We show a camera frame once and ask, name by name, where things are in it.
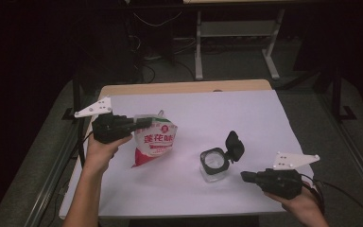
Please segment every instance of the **floor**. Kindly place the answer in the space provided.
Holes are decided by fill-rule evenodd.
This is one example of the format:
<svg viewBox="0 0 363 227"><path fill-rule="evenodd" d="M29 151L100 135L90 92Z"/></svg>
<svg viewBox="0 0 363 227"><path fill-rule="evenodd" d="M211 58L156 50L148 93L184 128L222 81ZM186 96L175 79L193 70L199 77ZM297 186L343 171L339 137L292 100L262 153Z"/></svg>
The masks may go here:
<svg viewBox="0 0 363 227"><path fill-rule="evenodd" d="M240 41L236 40L233 40L233 44L208 41L208 49L203 56L204 80L266 79L276 89L305 73L292 70L301 46L299 39L281 40L275 46L272 57L281 76L279 80L270 78L262 58L261 49L267 40L247 39L243 43L246 44L239 46ZM189 40L178 41L177 46L184 44L189 45ZM157 58L155 53L147 56L145 66L142 66L144 78L139 82L194 81L192 49L176 55L175 60L171 63ZM341 104L353 110L356 120L337 123L330 114L331 91L320 95L312 90L316 78L314 76L289 90L278 90L278 96L303 152L317 153L322 157L321 162L311 165L315 177L337 185L363 204L363 166L357 164L358 157L363 158L363 102L355 87L343 80ZM70 137L76 137L77 126L71 120L61 120L64 111L73 105L72 85L69 82L58 95L2 202L0 226L61 225L58 212L76 163L76 155L69 158L68 163L62 164L65 169L58 181L49 183L43 179L60 170L52 166L58 161L60 152L67 150L65 152L69 153L73 147L69 141L74 141L75 138ZM96 95L82 96L83 105L94 102ZM51 191L43 191L42 188L50 188ZM356 203L332 187L325 186L322 191L326 200L325 216L331 226L363 226L363 209ZM45 201L38 203L41 207L35 207L34 204L41 198L45 198ZM35 211L39 212L31 216L30 213ZM260 215L259 218L262 227L301 226L288 213ZM102 219L100 224L108 227L128 226L129 221Z"/></svg>

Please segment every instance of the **gray carpet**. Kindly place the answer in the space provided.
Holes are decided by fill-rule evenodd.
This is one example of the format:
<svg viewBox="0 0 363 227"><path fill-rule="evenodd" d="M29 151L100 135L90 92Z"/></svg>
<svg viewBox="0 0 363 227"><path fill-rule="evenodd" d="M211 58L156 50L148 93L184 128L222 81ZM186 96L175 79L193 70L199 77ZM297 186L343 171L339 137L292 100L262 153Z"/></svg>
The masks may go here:
<svg viewBox="0 0 363 227"><path fill-rule="evenodd" d="M204 80L224 79L267 79L272 87L284 85L303 72L292 71L300 41L276 44L273 59L281 79L274 81L268 75L260 52L264 44L252 43L249 47L225 49L221 53L203 56ZM157 60L147 65L155 72L152 82L193 81L193 53L184 52L176 57L176 63ZM153 71L144 69L145 80L153 77ZM278 92L290 125L305 154L318 154L321 161L311 165L315 177L332 183L349 192L363 203L363 180L357 170L350 149L339 130L340 125L329 114L330 94L317 95L309 79L290 91ZM9 192L0 206L0 226L24 226L35 200L40 196L44 178L65 144L66 135L75 127L71 121L61 120L68 107L72 107L72 84L69 83L59 94L51 114L47 117L40 134L30 149L24 164L13 181ZM85 96L85 102L96 96ZM353 85L344 81L342 104L350 106L357 120L344 121L342 127L352 136L363 155L363 103ZM52 199L47 201L46 212L41 216L40 226L60 226L58 217L63 195L61 188L71 177L75 160L71 159L63 172ZM363 210L335 189L325 186L326 218L331 226L363 226ZM127 220L105 219L102 226L128 226ZM288 213L262 215L260 226L301 226Z"/></svg>

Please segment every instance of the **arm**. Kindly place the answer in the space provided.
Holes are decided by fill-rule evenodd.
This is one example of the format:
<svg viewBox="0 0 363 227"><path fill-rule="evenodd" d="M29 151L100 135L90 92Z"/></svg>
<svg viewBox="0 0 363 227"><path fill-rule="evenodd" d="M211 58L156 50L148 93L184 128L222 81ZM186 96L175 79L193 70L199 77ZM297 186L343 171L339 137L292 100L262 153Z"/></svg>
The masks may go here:
<svg viewBox="0 0 363 227"><path fill-rule="evenodd" d="M265 192L265 195L273 200L279 201L283 208L293 214L304 226L329 226L320 209L318 208L316 198L305 187L302 188L301 195L292 200L286 200L267 192Z"/></svg>
<svg viewBox="0 0 363 227"><path fill-rule="evenodd" d="M97 226L102 176L118 147L130 139L131 136L104 145L97 142L93 134L90 136L84 168L81 170L75 196L63 227Z"/></svg>

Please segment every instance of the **table leg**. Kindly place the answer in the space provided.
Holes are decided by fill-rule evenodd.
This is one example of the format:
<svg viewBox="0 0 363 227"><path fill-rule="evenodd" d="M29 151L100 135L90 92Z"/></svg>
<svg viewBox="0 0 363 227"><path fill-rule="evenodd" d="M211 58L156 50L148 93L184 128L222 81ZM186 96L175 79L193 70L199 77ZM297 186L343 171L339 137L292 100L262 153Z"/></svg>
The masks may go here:
<svg viewBox="0 0 363 227"><path fill-rule="evenodd" d="M201 11L197 14L196 80L203 80L201 61Z"/></svg>
<svg viewBox="0 0 363 227"><path fill-rule="evenodd" d="M278 13L278 17L277 17L276 22L275 22L275 25L274 25L273 30L272 30L272 34L270 36L270 43L269 43L269 45L268 45L268 47L266 49L262 50L262 54L264 55L265 62L267 63L267 66L268 66L268 70L269 70L270 75L272 76L273 79L279 79L280 78L279 73L276 70L276 66L273 63L273 59L271 57L271 54L272 54L273 46L275 45L276 39L278 37L279 29L281 27L284 14L285 14L285 10L280 9L279 13Z"/></svg>

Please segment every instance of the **snack bag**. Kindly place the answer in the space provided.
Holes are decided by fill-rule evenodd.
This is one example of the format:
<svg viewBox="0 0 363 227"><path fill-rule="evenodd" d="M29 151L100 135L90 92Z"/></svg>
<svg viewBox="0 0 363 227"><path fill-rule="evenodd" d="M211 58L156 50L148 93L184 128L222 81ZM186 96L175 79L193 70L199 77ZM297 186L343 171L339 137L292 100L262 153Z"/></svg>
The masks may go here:
<svg viewBox="0 0 363 227"><path fill-rule="evenodd" d="M134 138L137 142L135 149L135 164L132 167L140 166L167 152L173 147L173 141L178 129L172 122L164 117L160 111L155 115L138 115L139 117L152 117L152 125L146 129L136 130Z"/></svg>

